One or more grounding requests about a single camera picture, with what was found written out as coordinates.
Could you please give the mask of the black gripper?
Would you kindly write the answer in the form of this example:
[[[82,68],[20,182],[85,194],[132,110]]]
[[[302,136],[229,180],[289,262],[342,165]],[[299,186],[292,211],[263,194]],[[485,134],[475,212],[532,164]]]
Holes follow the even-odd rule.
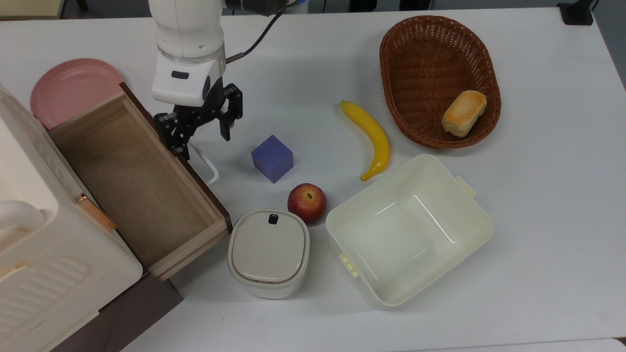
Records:
[[[179,154],[188,161],[190,160],[188,142],[197,127],[217,119],[221,136],[224,140],[230,141],[230,131],[242,116],[243,94],[241,90],[233,83],[224,88],[223,78],[220,78],[208,90],[208,95],[201,107],[175,105],[174,113],[155,114],[154,122],[166,149]]]

